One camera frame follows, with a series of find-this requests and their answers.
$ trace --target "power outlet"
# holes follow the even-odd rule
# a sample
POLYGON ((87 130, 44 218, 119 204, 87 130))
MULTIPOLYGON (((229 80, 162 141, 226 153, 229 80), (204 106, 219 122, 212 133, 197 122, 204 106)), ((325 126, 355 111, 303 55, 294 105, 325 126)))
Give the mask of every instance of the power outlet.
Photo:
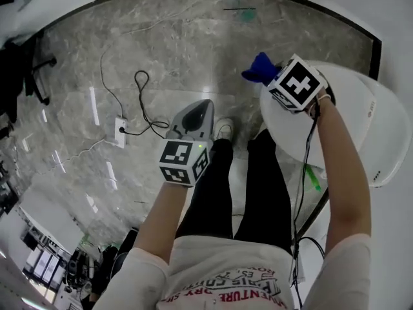
POLYGON ((124 148, 126 144, 126 134, 119 132, 121 127, 126 130, 126 120, 124 118, 117 117, 115 120, 115 145, 124 148))

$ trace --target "white cube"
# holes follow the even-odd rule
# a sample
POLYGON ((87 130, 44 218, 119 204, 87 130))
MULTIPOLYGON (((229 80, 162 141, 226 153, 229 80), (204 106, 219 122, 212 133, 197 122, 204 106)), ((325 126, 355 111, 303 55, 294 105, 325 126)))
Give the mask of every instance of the white cube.
POLYGON ((210 163, 208 142, 163 139, 159 168, 165 181, 195 186, 210 163))
POLYGON ((273 97, 291 112, 304 110, 323 87, 325 79, 296 54, 268 85, 273 97))

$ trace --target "gray marble floor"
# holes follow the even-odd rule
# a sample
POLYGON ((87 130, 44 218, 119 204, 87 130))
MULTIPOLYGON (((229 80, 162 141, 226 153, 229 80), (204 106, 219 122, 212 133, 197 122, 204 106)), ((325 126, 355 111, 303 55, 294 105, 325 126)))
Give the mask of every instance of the gray marble floor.
MULTIPOLYGON (((35 98, 20 96, 14 135, 0 142, 7 165, 15 170, 16 187, 22 193, 35 188, 45 196, 53 194, 95 243, 118 242, 131 226, 139 225, 161 184, 155 134, 128 136, 125 149, 110 144, 121 110, 101 80, 103 53, 105 84, 122 103, 130 132, 145 128, 134 83, 136 70, 150 74, 143 100, 151 118, 171 121, 180 109, 203 98, 214 101, 216 119, 234 118, 238 133, 230 184, 236 217, 244 211, 247 141, 262 122, 259 88, 240 74, 255 55, 264 51, 278 62, 297 53, 368 73, 369 38, 287 0, 202 0, 145 30, 192 1, 111 0, 51 26, 40 54, 55 55, 57 65, 42 70, 37 80, 51 104, 44 107, 35 98), (95 88, 99 126, 94 122, 90 87, 95 88), (105 141, 75 156, 99 140, 105 141), (94 199, 98 211, 86 195, 94 199)), ((294 199, 300 166, 285 153, 277 154, 294 199)), ((320 182, 325 189, 325 181, 320 182)), ((307 187, 299 225, 320 197, 311 185, 307 187)))

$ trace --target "white sleeve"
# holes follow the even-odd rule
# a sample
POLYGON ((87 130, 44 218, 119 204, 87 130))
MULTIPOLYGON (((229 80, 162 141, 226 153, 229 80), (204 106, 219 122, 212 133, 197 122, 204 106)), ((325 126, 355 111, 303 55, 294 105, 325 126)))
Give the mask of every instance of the white sleeve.
POLYGON ((303 309, 368 309, 370 291, 370 237, 350 236, 324 260, 303 309))
POLYGON ((166 283, 167 270, 168 264, 159 257, 133 248, 94 310, 155 309, 166 283))

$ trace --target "white t-shirt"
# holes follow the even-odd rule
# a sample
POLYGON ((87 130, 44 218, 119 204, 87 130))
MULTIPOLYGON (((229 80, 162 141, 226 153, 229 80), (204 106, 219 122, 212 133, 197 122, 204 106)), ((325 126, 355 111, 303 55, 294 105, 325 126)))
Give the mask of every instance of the white t-shirt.
MULTIPOLYGON (((170 266, 138 248, 129 252, 94 310, 294 309, 291 255, 281 248, 209 236, 178 238, 170 266)), ((368 309, 370 237, 333 248, 304 309, 368 309)))

